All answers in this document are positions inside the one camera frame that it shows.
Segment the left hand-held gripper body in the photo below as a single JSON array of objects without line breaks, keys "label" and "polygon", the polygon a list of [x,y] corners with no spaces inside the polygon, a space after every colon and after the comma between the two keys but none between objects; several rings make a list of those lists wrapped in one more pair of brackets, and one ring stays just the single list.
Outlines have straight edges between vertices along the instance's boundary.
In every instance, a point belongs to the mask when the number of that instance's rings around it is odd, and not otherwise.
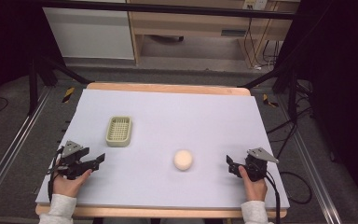
[{"label": "left hand-held gripper body", "polygon": [[59,164],[56,168],[57,174],[74,180],[86,172],[82,170],[83,162],[81,159],[75,158],[75,153],[82,148],[84,147],[70,140],[65,143]]}]

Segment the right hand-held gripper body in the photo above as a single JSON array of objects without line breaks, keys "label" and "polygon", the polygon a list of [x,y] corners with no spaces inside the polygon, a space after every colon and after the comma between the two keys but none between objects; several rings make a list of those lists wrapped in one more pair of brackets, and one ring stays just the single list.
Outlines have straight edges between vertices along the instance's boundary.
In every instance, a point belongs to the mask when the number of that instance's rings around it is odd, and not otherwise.
[{"label": "right hand-held gripper body", "polygon": [[244,167],[252,182],[263,179],[267,175],[268,162],[278,163],[279,160],[262,147],[247,151]]}]

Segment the person's right hand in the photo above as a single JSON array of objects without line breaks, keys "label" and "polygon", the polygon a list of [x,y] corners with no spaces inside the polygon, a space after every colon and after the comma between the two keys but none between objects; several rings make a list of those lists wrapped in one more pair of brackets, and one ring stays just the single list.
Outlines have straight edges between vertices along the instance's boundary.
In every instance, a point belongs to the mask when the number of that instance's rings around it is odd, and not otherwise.
[{"label": "person's right hand", "polygon": [[268,191],[265,180],[260,179],[255,182],[251,181],[243,166],[239,167],[239,172],[244,184],[246,199],[248,201],[264,202]]}]

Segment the person's left hand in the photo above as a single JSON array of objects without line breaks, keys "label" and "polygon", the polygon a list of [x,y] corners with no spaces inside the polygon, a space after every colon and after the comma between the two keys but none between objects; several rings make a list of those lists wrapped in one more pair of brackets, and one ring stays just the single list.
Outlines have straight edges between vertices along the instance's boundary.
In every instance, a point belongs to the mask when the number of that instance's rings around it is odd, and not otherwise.
[{"label": "person's left hand", "polygon": [[59,174],[55,174],[52,192],[54,194],[60,194],[67,197],[75,198],[82,185],[90,177],[91,173],[91,169],[88,169],[83,175],[74,180],[64,178],[62,175]]}]

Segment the green slotted soap dish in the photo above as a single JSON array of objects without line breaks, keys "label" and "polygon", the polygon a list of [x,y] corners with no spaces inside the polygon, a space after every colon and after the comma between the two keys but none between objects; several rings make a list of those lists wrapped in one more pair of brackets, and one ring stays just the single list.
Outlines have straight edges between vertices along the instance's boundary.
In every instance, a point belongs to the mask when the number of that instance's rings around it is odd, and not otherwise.
[{"label": "green slotted soap dish", "polygon": [[130,117],[112,117],[109,120],[105,141],[109,147],[127,147],[131,142]]}]

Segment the round cream soap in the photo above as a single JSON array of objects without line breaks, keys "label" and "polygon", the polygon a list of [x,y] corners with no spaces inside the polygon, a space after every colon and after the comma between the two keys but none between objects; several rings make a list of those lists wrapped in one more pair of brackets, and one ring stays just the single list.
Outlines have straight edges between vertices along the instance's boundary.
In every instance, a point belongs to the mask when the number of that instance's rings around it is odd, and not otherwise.
[{"label": "round cream soap", "polygon": [[180,171],[186,171],[193,163],[192,153],[188,150],[178,150],[173,158],[174,166]]}]

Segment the yellow black striped tape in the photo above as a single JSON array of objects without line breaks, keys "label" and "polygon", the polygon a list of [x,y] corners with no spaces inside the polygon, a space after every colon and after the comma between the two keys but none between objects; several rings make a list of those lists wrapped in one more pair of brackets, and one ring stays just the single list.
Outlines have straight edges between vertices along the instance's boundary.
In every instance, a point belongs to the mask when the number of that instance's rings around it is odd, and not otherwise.
[{"label": "yellow black striped tape", "polygon": [[71,95],[73,94],[75,90],[75,87],[70,87],[67,89],[67,91],[65,92],[64,97],[62,98],[62,103],[67,103],[71,97]]},{"label": "yellow black striped tape", "polygon": [[263,94],[263,104],[272,107],[279,107],[278,103],[271,102],[266,94]]}]

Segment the black metal stand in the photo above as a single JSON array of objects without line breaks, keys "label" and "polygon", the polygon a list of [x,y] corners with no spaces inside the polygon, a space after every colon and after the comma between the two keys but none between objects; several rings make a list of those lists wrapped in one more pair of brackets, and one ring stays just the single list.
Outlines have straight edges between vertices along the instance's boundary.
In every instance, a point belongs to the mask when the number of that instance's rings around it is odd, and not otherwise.
[{"label": "black metal stand", "polygon": [[37,77],[41,77],[46,86],[55,86],[58,79],[55,77],[54,70],[64,73],[81,84],[92,83],[92,80],[82,77],[65,65],[55,62],[47,56],[34,56],[29,62],[29,115],[32,115],[38,106]]},{"label": "black metal stand", "polygon": [[272,71],[266,73],[262,77],[241,85],[241,88],[252,89],[258,84],[261,84],[273,77],[276,77],[272,90],[275,93],[283,93],[284,90],[289,90],[287,112],[289,118],[293,121],[297,121],[296,114],[296,84],[297,84],[297,72],[293,65],[284,65],[274,68]]}]

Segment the black curtain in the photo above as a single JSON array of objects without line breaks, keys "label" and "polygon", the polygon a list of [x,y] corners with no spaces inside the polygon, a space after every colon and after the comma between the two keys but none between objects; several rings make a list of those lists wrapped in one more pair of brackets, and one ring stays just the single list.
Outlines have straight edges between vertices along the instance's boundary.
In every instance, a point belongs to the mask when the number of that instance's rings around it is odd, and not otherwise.
[{"label": "black curtain", "polygon": [[0,87],[26,76],[30,63],[45,84],[56,84],[53,67],[37,60],[36,54],[64,64],[44,10],[27,2],[0,0]]},{"label": "black curtain", "polygon": [[311,82],[326,137],[358,187],[358,0],[300,0],[276,68]]}]

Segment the white cabinet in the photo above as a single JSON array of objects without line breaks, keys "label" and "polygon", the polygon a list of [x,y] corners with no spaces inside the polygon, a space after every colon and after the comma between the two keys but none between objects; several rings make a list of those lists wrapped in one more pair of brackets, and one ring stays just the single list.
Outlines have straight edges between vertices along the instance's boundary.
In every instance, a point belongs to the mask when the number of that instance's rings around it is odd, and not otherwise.
[{"label": "white cabinet", "polygon": [[133,60],[126,12],[43,8],[65,58]]}]

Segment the light wooden desk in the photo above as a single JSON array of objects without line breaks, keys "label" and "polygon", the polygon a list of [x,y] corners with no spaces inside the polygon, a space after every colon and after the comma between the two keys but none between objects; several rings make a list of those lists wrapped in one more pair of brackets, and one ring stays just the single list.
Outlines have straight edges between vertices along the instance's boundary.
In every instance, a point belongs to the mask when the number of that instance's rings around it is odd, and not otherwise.
[{"label": "light wooden desk", "polygon": [[[244,0],[126,0],[130,4],[216,7],[243,9]],[[301,0],[268,0],[262,11],[297,12]],[[239,41],[248,66],[260,65],[267,42],[283,41],[292,24],[289,20],[248,19],[222,16],[144,13],[129,14],[133,45],[143,35],[228,37]]]}]

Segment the white power strip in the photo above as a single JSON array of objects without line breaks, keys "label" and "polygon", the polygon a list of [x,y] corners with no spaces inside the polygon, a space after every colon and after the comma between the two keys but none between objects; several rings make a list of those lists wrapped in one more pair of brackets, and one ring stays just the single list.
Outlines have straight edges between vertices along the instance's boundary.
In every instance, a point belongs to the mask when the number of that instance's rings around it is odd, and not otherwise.
[{"label": "white power strip", "polygon": [[263,10],[268,0],[244,0],[243,9]]}]

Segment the metal floor rail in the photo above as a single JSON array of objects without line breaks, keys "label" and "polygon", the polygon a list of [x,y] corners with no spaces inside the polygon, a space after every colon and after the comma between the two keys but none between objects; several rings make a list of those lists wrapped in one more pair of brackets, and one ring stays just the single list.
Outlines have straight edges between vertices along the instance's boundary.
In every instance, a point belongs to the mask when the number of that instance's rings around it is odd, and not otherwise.
[{"label": "metal floor rail", "polygon": [[299,132],[296,130],[294,133],[294,141],[296,145],[296,151],[299,155],[299,158],[302,161],[304,169],[307,173],[307,176],[310,181],[310,185],[313,189],[313,192],[316,196],[318,204],[324,214],[324,218],[327,224],[344,224],[340,214],[338,213],[337,207],[334,204],[328,189],[323,182],[323,179],[317,170],[309,152],[306,147],[306,144]]},{"label": "metal floor rail", "polygon": [[50,96],[51,90],[51,87],[44,87],[40,95],[36,96],[36,103],[32,109],[32,112],[27,115],[26,119],[22,123],[21,127],[7,148],[3,158],[0,160],[0,186],[6,177],[12,163],[16,159],[24,141],[27,139],[30,131],[34,127],[40,112],[43,110],[46,101]]}]

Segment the black metal frame bar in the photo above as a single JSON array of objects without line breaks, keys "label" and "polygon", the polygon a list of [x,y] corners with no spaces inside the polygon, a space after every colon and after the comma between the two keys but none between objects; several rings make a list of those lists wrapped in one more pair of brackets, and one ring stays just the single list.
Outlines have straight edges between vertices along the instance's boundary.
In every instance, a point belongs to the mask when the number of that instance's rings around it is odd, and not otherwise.
[{"label": "black metal frame bar", "polygon": [[185,6],[107,3],[107,2],[73,1],[73,0],[32,0],[32,2],[38,4],[41,7],[71,8],[71,9],[186,14],[186,15],[222,16],[222,17],[236,17],[236,18],[276,19],[276,20],[294,20],[297,17],[297,14],[292,12],[274,12],[274,11],[231,9],[231,8],[220,9],[216,7],[185,7]]}]

